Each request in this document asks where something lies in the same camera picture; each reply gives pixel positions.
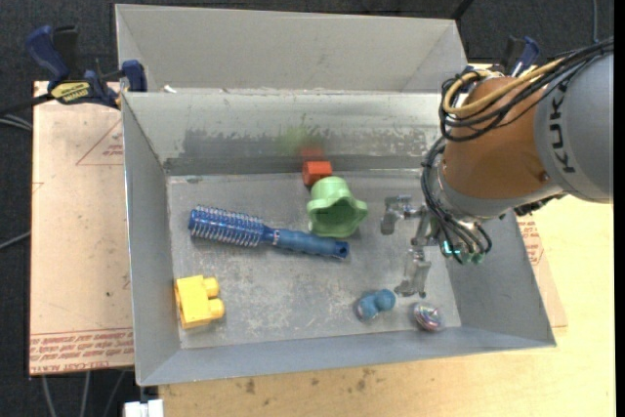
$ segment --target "gray bin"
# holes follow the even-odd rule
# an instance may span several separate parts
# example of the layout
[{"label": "gray bin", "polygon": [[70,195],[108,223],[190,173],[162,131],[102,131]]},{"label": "gray bin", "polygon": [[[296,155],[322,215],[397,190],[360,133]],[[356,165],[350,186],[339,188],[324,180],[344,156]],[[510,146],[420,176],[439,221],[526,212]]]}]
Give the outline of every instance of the gray bin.
[{"label": "gray bin", "polygon": [[[120,61],[149,76],[122,106],[140,385],[554,345],[513,214],[486,225],[494,247],[479,266],[427,248],[443,331],[418,330],[417,296],[371,322],[354,314],[362,293],[400,282],[417,222],[383,235],[380,219],[387,196],[422,202],[438,88],[466,64],[452,21],[118,6],[117,26]],[[198,203],[308,230],[310,144],[368,204],[347,260],[190,237]],[[195,274],[217,277],[226,314],[185,330],[173,285]]]}]

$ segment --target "cardboard sheet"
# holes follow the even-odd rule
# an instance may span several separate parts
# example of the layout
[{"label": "cardboard sheet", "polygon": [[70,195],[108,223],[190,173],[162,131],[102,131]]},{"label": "cardboard sheet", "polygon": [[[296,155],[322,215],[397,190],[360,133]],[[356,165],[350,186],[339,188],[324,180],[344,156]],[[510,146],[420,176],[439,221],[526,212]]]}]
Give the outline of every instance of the cardboard sheet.
[{"label": "cardboard sheet", "polygon": [[121,114],[34,109],[29,372],[133,364]]}]

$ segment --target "green plastic cup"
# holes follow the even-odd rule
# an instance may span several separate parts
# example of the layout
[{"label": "green plastic cup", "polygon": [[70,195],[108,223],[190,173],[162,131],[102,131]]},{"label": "green plastic cup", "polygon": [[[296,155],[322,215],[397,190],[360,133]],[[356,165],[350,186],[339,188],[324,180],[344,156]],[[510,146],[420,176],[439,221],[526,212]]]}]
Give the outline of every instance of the green plastic cup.
[{"label": "green plastic cup", "polygon": [[319,236],[345,238],[367,217],[367,204],[356,200],[347,182],[338,176],[322,178],[312,185],[312,200],[306,209],[311,232]]}]

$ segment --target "brush handle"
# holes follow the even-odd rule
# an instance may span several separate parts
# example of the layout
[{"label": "brush handle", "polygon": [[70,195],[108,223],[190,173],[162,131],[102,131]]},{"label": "brush handle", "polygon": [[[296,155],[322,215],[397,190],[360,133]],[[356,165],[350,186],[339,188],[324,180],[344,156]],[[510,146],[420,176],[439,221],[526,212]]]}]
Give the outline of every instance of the brush handle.
[{"label": "brush handle", "polygon": [[273,237],[271,244],[282,249],[296,250],[306,254],[336,257],[345,259],[350,253],[350,244],[347,241],[338,241],[334,238],[316,236],[301,231],[289,229],[269,229]]},{"label": "brush handle", "polygon": [[266,242],[282,249],[338,259],[345,259],[350,253],[346,241],[302,231],[274,229],[258,217],[202,205],[191,211],[188,229],[191,236],[241,247],[256,247],[260,242]]}]

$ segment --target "yellow lego brick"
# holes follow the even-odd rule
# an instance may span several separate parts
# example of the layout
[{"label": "yellow lego brick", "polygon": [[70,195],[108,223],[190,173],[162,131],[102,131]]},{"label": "yellow lego brick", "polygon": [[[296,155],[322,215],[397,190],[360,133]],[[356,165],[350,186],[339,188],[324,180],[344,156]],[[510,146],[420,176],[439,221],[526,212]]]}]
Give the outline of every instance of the yellow lego brick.
[{"label": "yellow lego brick", "polygon": [[219,282],[214,277],[201,274],[178,278],[174,285],[176,304],[183,328],[192,328],[221,318],[226,312],[219,294]]}]

